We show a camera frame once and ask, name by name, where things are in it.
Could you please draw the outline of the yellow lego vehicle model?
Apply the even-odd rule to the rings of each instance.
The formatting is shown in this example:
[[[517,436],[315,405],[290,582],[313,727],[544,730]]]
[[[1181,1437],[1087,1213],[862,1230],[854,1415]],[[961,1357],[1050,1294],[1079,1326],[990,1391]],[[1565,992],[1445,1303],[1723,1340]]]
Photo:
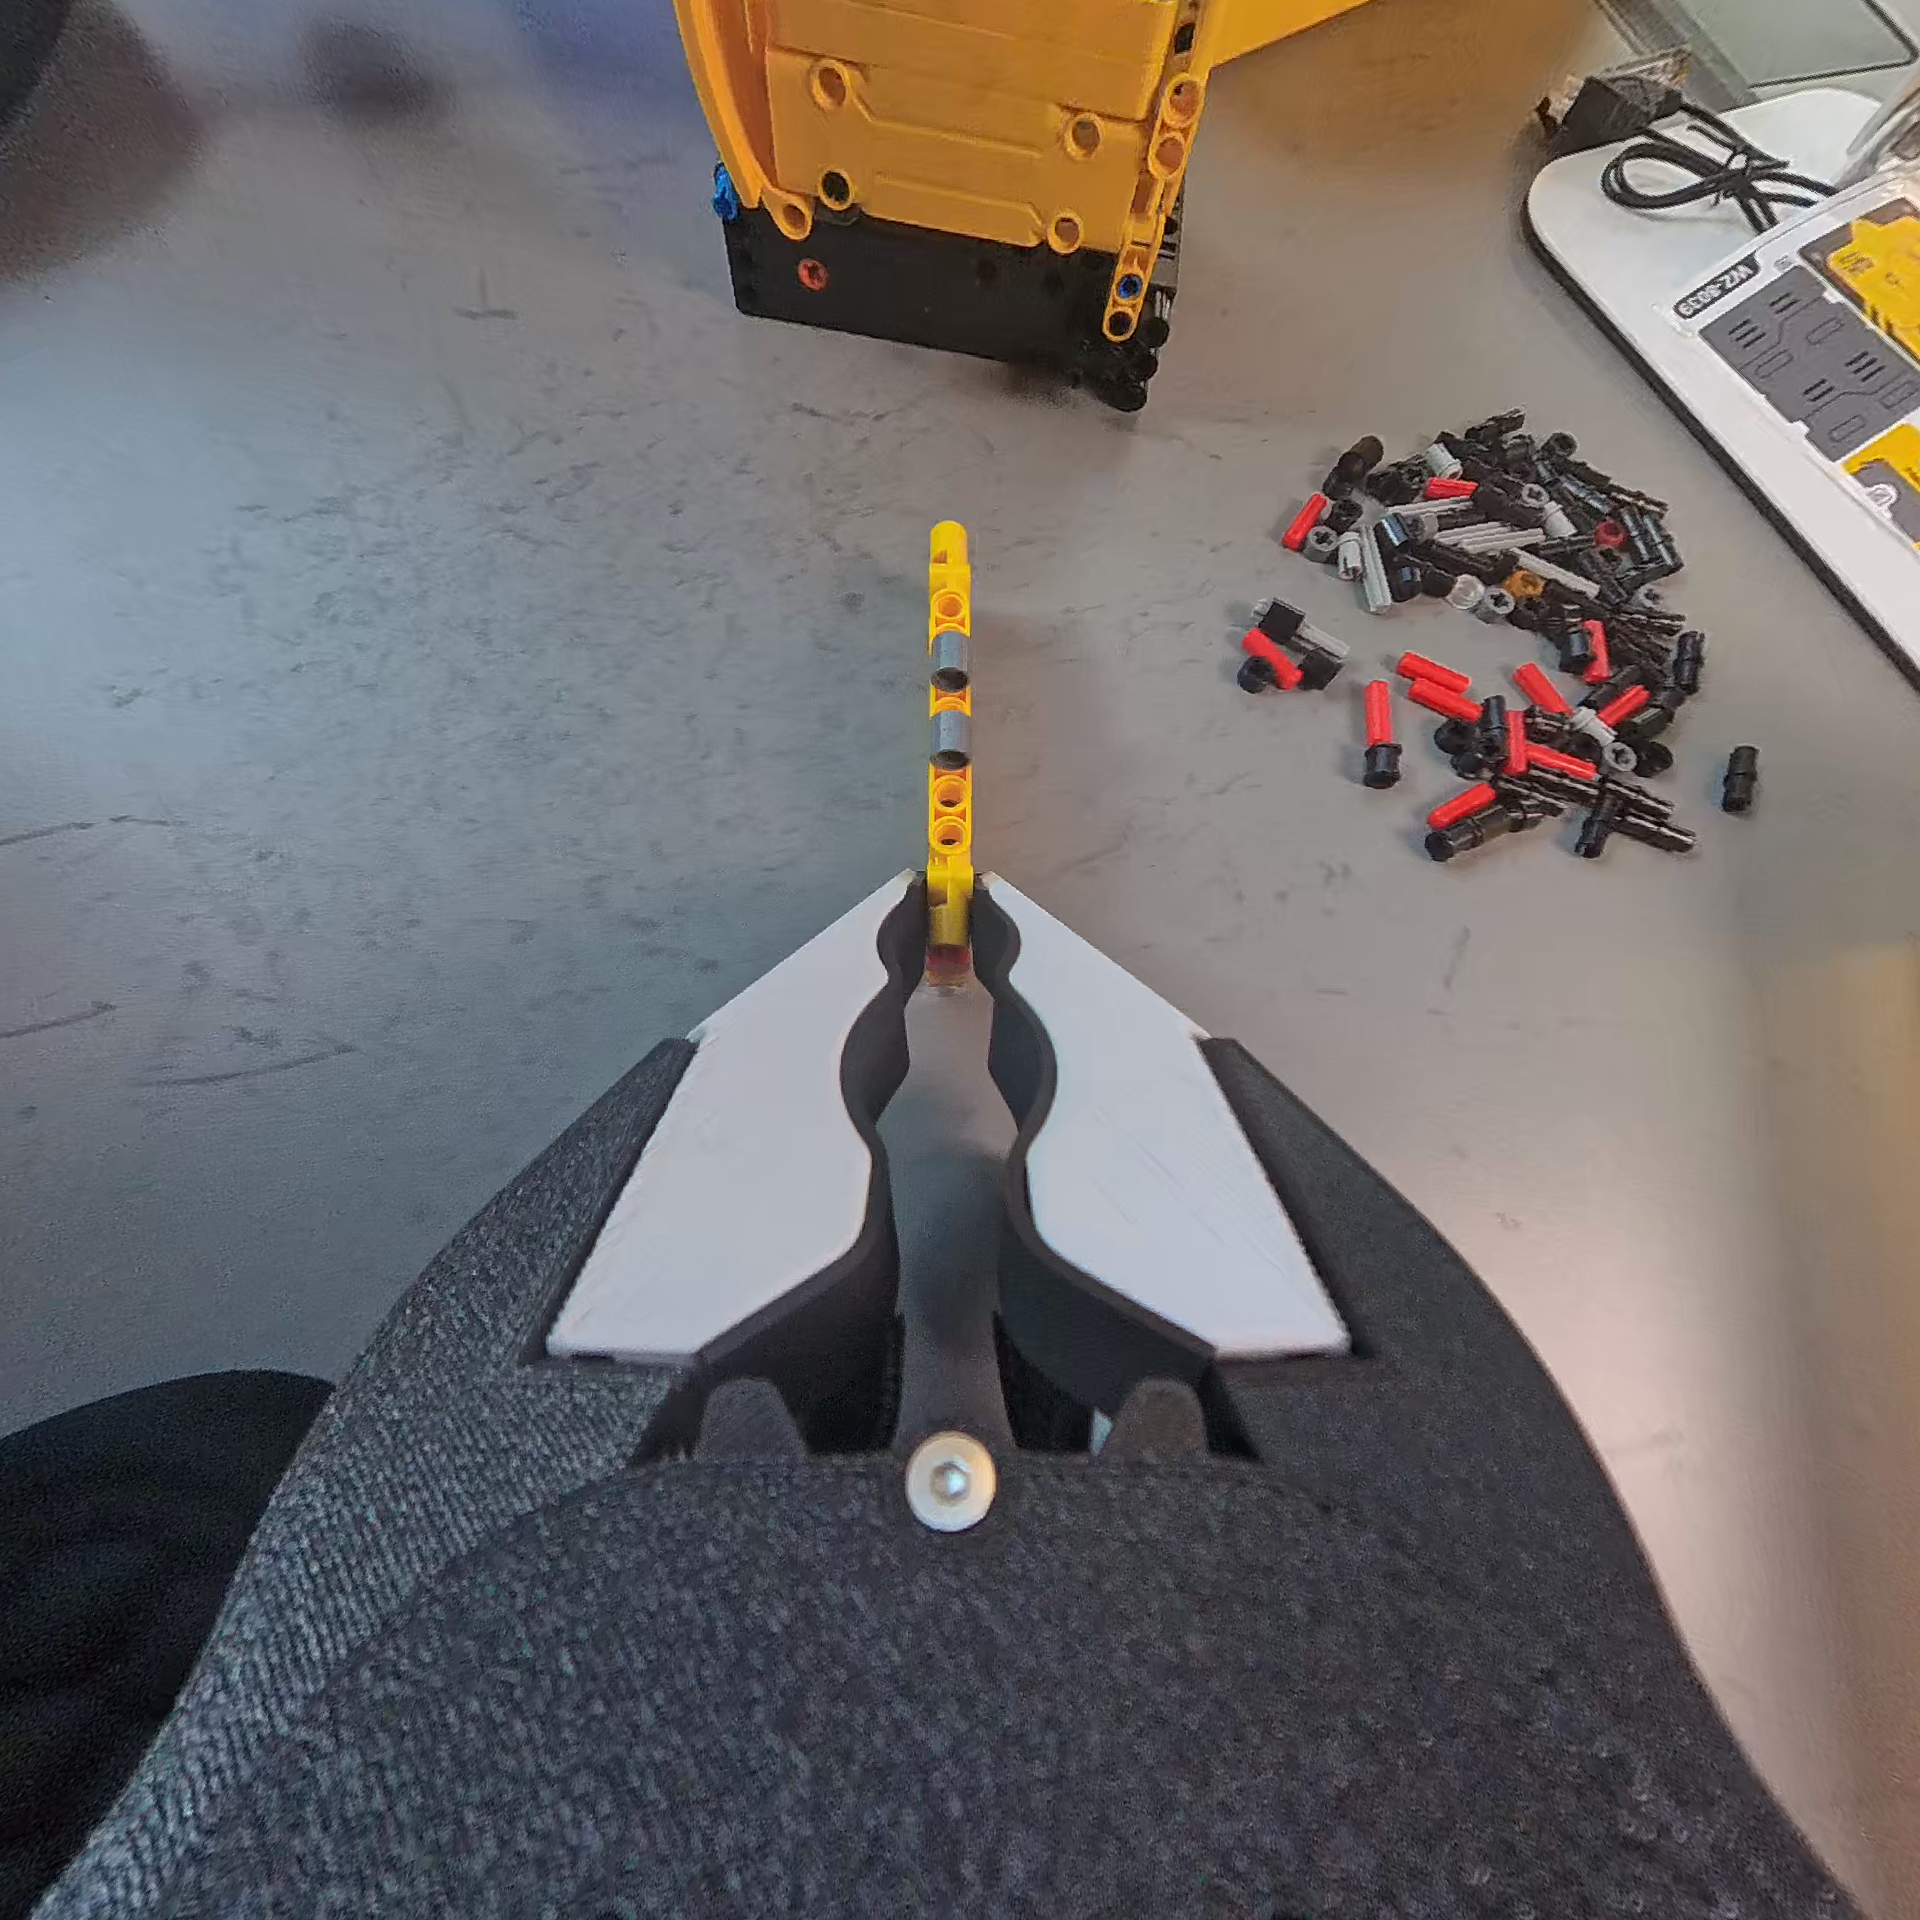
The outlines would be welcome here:
[[[742,315],[1150,398],[1219,69],[1350,4],[676,4]]]

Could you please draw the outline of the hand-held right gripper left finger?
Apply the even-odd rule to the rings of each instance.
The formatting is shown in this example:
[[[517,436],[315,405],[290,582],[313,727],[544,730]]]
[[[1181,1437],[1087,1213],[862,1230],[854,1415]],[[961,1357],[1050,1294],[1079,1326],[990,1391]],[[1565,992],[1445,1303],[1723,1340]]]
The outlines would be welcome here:
[[[908,1075],[925,876],[888,876],[689,1034],[689,1063],[544,1326],[552,1363],[667,1373],[667,1444],[763,1380],[813,1455],[900,1401],[900,1234],[882,1114]]]

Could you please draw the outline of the pile of small lego pins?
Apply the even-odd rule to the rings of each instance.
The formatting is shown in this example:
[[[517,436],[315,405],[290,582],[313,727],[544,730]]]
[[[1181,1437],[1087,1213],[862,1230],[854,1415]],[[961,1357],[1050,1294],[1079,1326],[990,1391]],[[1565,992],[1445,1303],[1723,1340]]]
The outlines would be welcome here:
[[[1586,860],[1618,842],[1695,854],[1699,834],[1660,784],[1677,771],[1673,730],[1706,688],[1713,635],[1668,600],[1684,544],[1664,499],[1598,467],[1570,432],[1503,410],[1407,453],[1356,440],[1281,544],[1356,589],[1369,615],[1456,609],[1519,650],[1478,688],[1419,650],[1358,681],[1356,650],[1283,598],[1240,631],[1236,688],[1253,698],[1356,681],[1362,790],[1407,775],[1398,713],[1431,725],[1458,784],[1422,822],[1433,864],[1565,818]]]

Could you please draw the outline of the yellow lego beam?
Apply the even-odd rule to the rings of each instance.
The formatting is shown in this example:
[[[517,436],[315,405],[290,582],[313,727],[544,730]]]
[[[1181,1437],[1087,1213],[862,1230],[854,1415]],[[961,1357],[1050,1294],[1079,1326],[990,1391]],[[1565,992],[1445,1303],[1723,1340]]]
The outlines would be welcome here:
[[[951,519],[930,534],[930,945],[974,945],[974,544]]]

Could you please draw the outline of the white rounded board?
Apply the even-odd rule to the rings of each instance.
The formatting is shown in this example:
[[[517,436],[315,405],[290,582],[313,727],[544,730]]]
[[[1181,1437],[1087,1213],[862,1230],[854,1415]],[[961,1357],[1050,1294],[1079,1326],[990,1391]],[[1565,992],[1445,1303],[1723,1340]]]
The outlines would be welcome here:
[[[1824,204],[1860,181],[1918,169],[1918,83],[1873,104],[1847,87],[1803,87],[1726,123],[1790,173],[1835,181]],[[1668,406],[1810,561],[1856,626],[1918,681],[1918,549],[1824,481],[1744,387],[1668,322],[1668,299],[1761,235],[1718,204],[1628,211],[1599,190],[1626,141],[1548,164],[1526,198],[1526,236],[1609,340],[1647,377]]]

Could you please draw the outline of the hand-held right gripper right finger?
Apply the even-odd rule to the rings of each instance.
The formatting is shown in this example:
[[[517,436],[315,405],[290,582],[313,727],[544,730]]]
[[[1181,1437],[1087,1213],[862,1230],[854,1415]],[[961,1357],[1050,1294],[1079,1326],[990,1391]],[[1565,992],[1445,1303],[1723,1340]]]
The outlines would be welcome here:
[[[1356,1337],[1219,1066],[1215,1034],[1009,876],[974,896],[1001,1172],[995,1359],[1024,1446],[1087,1446],[1156,1380],[1240,1444],[1233,1380]]]

